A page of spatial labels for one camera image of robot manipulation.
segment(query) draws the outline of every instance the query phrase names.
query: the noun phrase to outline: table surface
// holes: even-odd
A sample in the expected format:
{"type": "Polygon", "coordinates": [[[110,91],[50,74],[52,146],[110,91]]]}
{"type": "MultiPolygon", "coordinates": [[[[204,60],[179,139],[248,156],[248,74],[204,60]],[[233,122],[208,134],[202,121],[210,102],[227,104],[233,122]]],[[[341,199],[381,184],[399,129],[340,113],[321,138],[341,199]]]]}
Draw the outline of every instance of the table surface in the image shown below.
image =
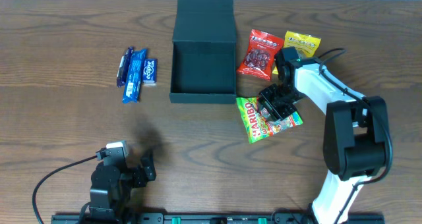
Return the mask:
{"type": "MultiPolygon", "coordinates": [[[[238,63],[253,28],[313,34],[322,38],[317,54],[348,49],[329,63],[332,74],[386,100],[394,164],[351,210],[382,212],[387,223],[422,222],[421,9],[420,1],[235,0],[238,63]]],[[[309,99],[297,104],[303,125],[255,144],[236,105],[170,103],[175,14],[176,0],[0,0],[0,223],[36,223],[31,194],[42,177],[121,139],[130,162],[155,149],[158,177],[134,190],[138,211],[271,213],[316,198],[327,171],[324,115],[309,99]],[[124,105],[115,75],[129,45],[158,59],[158,83],[124,105]]],[[[270,83],[238,75],[237,91],[252,97],[270,83]]],[[[96,164],[42,185],[46,223],[89,201],[96,164]]]]}

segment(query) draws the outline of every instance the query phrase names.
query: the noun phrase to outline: blue wrapper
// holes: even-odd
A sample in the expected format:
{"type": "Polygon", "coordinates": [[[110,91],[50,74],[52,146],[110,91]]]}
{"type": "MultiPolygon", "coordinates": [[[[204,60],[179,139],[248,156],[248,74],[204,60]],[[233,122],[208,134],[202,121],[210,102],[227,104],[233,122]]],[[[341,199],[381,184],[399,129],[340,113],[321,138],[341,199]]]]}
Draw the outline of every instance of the blue wrapper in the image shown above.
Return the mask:
{"type": "Polygon", "coordinates": [[[145,59],[142,82],[144,84],[157,82],[157,59],[145,59]]]}
{"type": "Polygon", "coordinates": [[[142,68],[146,56],[146,49],[132,53],[131,64],[127,73],[123,103],[138,102],[140,84],[142,83],[142,68]]]}

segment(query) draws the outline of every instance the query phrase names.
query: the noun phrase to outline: box lid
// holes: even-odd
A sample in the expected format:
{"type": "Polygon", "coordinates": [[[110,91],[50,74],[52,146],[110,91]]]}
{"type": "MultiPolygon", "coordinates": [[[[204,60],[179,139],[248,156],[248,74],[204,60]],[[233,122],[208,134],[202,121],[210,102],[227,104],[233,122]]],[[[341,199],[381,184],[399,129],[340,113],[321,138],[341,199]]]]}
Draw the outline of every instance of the box lid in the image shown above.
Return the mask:
{"type": "Polygon", "coordinates": [[[177,0],[173,41],[236,43],[233,0],[177,0]]]}

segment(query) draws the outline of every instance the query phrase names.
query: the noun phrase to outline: green candy packet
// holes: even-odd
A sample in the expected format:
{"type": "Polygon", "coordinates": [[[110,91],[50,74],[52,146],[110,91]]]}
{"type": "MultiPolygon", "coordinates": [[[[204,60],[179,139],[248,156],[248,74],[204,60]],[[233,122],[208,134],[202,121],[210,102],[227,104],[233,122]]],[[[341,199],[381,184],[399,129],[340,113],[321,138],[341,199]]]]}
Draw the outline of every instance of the green candy packet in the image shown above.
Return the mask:
{"type": "Polygon", "coordinates": [[[251,144],[279,131],[303,124],[297,112],[282,121],[266,121],[258,112],[258,98],[237,98],[236,100],[251,144]]]}

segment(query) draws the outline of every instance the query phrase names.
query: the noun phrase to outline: white arm segment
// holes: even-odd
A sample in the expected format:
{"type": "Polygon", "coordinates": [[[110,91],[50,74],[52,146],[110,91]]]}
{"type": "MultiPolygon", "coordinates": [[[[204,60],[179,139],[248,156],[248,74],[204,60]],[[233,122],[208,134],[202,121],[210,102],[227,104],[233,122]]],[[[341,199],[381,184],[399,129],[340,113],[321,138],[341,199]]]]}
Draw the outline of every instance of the white arm segment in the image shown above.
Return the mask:
{"type": "MultiPolygon", "coordinates": [[[[312,210],[314,211],[318,223],[334,223],[347,198],[349,198],[349,195],[353,189],[353,185],[355,185],[357,182],[369,181],[370,179],[371,177],[363,175],[360,177],[352,177],[348,181],[341,181],[338,175],[334,175],[328,171],[321,192],[312,203],[312,210]]],[[[351,198],[338,223],[347,221],[349,218],[348,213],[351,204],[355,200],[362,187],[363,185],[359,185],[357,187],[357,191],[351,198]]]]}
{"type": "MultiPolygon", "coordinates": [[[[347,88],[348,92],[355,96],[362,98],[364,95],[359,92],[355,92],[348,88],[343,82],[340,82],[331,73],[327,71],[326,66],[322,67],[324,74],[331,80],[337,83],[342,88],[347,88]]],[[[308,96],[325,114],[327,103],[335,101],[355,101],[348,95],[343,94],[335,85],[329,83],[320,73],[319,64],[314,63],[310,65],[304,65],[295,71],[295,87],[301,93],[308,96]]],[[[360,181],[368,181],[370,177],[360,176],[350,178],[348,181],[341,181],[338,175],[334,175],[328,171],[327,177],[325,178],[324,185],[322,186],[321,193],[318,198],[312,203],[312,209],[315,217],[320,224],[333,224],[336,218],[343,208],[344,204],[349,197],[353,185],[360,181]]],[[[347,208],[344,210],[338,223],[347,221],[348,211],[351,207],[354,199],[361,190],[363,185],[359,185],[357,191],[350,200],[347,208]]]]}
{"type": "MultiPolygon", "coordinates": [[[[326,66],[322,67],[326,76],[329,76],[331,80],[337,83],[342,88],[347,88],[349,92],[362,98],[364,95],[359,92],[355,92],[348,88],[343,82],[340,82],[331,73],[327,71],[326,66]]],[[[327,103],[335,101],[355,101],[348,95],[344,95],[337,87],[329,83],[320,73],[319,64],[314,63],[310,65],[304,65],[295,71],[295,87],[296,89],[304,93],[311,99],[316,106],[325,114],[327,103]]]]}

